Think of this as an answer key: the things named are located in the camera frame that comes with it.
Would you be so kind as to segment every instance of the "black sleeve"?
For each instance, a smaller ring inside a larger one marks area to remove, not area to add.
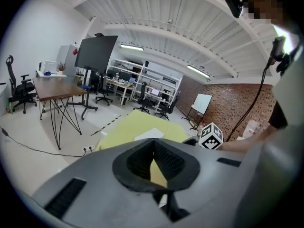
[[[278,102],[275,103],[272,115],[268,122],[276,129],[287,126],[286,118]]]

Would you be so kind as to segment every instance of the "person's arm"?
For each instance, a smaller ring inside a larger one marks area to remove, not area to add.
[[[259,141],[263,141],[268,138],[271,134],[278,131],[278,129],[274,128],[273,126],[269,125],[262,133],[255,134],[247,139],[243,140],[236,140],[231,142],[225,142],[220,147],[220,150],[223,151],[232,151],[232,152],[240,152],[246,153],[252,145]]]

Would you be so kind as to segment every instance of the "shelving unit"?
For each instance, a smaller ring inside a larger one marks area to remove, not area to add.
[[[171,89],[173,89],[173,90],[174,90],[174,93],[173,93],[173,94],[166,93],[166,92],[164,92],[164,91],[162,91],[162,90],[157,89],[157,90],[159,90],[162,94],[169,95],[169,102],[170,102],[169,106],[172,104],[172,102],[173,102],[173,100],[174,100],[174,98],[175,98],[175,96],[176,96],[176,94],[177,94],[177,91],[178,91],[178,89],[179,89],[179,87],[180,87],[181,79],[172,77],[172,76],[170,76],[170,75],[162,74],[162,73],[160,73],[160,72],[158,72],[158,71],[155,71],[155,70],[153,70],[153,69],[150,69],[150,68],[148,68],[148,67],[145,67],[145,63],[144,63],[143,65],[139,65],[139,64],[131,63],[131,62],[124,61],[124,60],[120,60],[120,59],[114,59],[114,61],[117,62],[118,64],[122,65],[122,66],[132,66],[132,67],[137,67],[137,68],[140,68],[140,69],[141,69],[140,73],[136,73],[136,72],[134,72],[134,71],[131,71],[131,70],[129,70],[129,69],[125,69],[125,68],[122,68],[122,67],[119,67],[119,66],[118,66],[118,67],[117,67],[117,66],[110,66],[110,67],[119,69],[119,70],[121,70],[121,71],[128,72],[128,73],[131,73],[131,74],[134,74],[134,75],[137,75],[137,76],[138,76],[137,80],[135,81],[135,89],[134,89],[133,92],[131,93],[131,100],[134,100],[134,95],[135,95],[135,93],[141,93],[140,90],[137,90],[137,86],[138,86],[138,85],[142,85],[142,84],[140,83],[140,81],[143,80],[143,78],[146,78],[146,79],[152,80],[152,81],[154,81],[154,82],[157,82],[157,83],[159,83],[159,84],[161,84],[161,85],[164,85],[164,86],[166,86],[166,87],[170,87]],[[176,83],[175,83],[175,86],[174,86],[173,84],[170,85],[169,82],[164,82],[163,80],[155,79],[155,78],[153,78],[153,77],[151,77],[151,76],[149,76],[149,75],[147,75],[147,74],[144,74],[144,73],[143,73],[144,71],[150,71],[150,72],[153,72],[153,73],[155,73],[155,74],[158,74],[160,77],[166,77],[166,78],[168,78],[168,79],[170,79],[170,80],[172,80],[172,81],[175,81],[175,82],[176,82]]]

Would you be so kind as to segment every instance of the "fluorescent light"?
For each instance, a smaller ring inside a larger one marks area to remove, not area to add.
[[[134,50],[139,50],[139,51],[143,51],[142,47],[134,47],[134,46],[128,46],[128,45],[120,45],[123,48],[128,48],[128,49],[134,49]]]
[[[197,72],[197,73],[199,73],[199,74],[205,76],[206,78],[210,78],[209,75],[207,75],[207,74],[205,74],[205,73],[203,73],[203,72],[197,70],[196,68],[194,68],[194,67],[192,67],[192,66],[190,66],[190,65],[188,65],[187,68],[190,68],[190,69],[193,70],[194,72]]]
[[[286,37],[286,40],[285,40],[285,43],[284,43],[284,46],[283,46],[283,51],[285,53],[290,53],[293,49],[294,49],[294,46],[291,42],[291,38],[290,38],[290,35],[287,31],[281,29],[280,27],[274,25],[274,28],[275,28],[275,31],[276,33],[278,34],[278,36],[285,36]]]

